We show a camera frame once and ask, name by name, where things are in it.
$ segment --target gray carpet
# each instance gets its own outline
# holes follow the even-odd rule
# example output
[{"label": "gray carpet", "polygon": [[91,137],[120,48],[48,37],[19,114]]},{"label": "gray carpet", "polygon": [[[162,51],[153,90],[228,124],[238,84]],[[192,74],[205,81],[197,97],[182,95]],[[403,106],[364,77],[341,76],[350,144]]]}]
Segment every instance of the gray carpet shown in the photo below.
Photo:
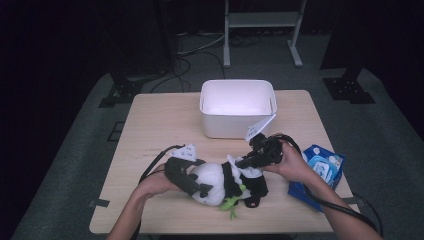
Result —
[{"label": "gray carpet", "polygon": [[[258,43],[231,49],[231,67],[225,69],[225,77],[264,79],[278,90],[309,91],[334,150],[347,156],[344,173],[352,191],[376,208],[384,224],[385,239],[421,239],[424,236],[423,141],[387,95],[380,80],[366,69],[358,80],[375,104],[354,105],[332,100],[322,78],[340,76],[343,69],[319,69],[328,35],[299,37],[302,68],[294,67],[285,41],[288,37],[246,39]],[[209,41],[211,38],[183,37],[180,51]],[[221,45],[204,51],[222,60]],[[206,80],[224,78],[220,63],[210,54],[198,53],[184,59],[190,63],[189,71],[181,76],[184,82],[181,84],[174,78],[154,92],[189,89],[198,92]],[[188,69],[185,61],[177,61],[176,65],[177,73]],[[146,83],[142,92],[150,92],[163,79]],[[111,77],[105,75],[87,97],[13,239],[105,238],[89,231],[94,212],[89,204],[100,195],[117,145],[107,141],[109,133],[115,122],[125,121],[130,109],[130,104],[98,108],[112,84]],[[369,207],[361,210],[376,221]],[[332,233],[294,234],[291,236],[296,239],[336,239]]]}]

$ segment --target human hand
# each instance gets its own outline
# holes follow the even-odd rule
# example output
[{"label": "human hand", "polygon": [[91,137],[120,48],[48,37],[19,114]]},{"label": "human hand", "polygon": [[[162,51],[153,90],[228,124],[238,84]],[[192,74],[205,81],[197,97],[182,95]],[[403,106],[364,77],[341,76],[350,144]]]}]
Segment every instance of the human hand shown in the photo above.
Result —
[{"label": "human hand", "polygon": [[281,162],[266,166],[263,170],[277,173],[290,181],[302,183],[307,181],[310,176],[316,175],[293,146],[287,142],[281,142],[281,144],[283,146]]},{"label": "human hand", "polygon": [[165,165],[159,165],[153,172],[146,177],[136,188],[136,191],[146,194],[149,198],[167,191],[181,191],[179,187],[173,184],[165,175]]}]

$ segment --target panda plush toy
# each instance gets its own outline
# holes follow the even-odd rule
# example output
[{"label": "panda plush toy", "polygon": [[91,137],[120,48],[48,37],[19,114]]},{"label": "panda plush toy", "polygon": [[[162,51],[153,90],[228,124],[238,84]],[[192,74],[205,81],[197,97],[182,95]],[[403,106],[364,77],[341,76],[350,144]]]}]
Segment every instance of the panda plush toy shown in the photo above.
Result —
[{"label": "panda plush toy", "polygon": [[224,199],[237,197],[244,200],[246,207],[258,207],[261,198],[268,193],[265,178],[261,169],[238,168],[236,162],[241,160],[228,155],[224,164],[204,163],[194,167],[188,176],[197,184],[207,184],[212,188],[207,194],[197,191],[192,197],[209,206],[218,206]]},{"label": "panda plush toy", "polygon": [[231,200],[230,205],[236,205],[242,199],[246,207],[256,208],[268,193],[262,169],[239,168],[241,157],[228,155],[223,164],[205,162],[197,159],[194,145],[178,149],[171,156],[165,163],[166,176],[199,203],[219,206]]}]

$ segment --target blue package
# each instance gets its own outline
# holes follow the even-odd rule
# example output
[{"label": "blue package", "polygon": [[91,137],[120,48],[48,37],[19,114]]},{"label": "blue package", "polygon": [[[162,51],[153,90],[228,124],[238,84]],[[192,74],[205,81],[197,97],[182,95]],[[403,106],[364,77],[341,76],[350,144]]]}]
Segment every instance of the blue package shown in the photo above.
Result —
[{"label": "blue package", "polygon": [[[344,155],[314,144],[303,151],[303,158],[332,189],[336,189],[343,175]],[[306,196],[302,183],[289,182],[288,194],[322,212],[321,206]]]}]

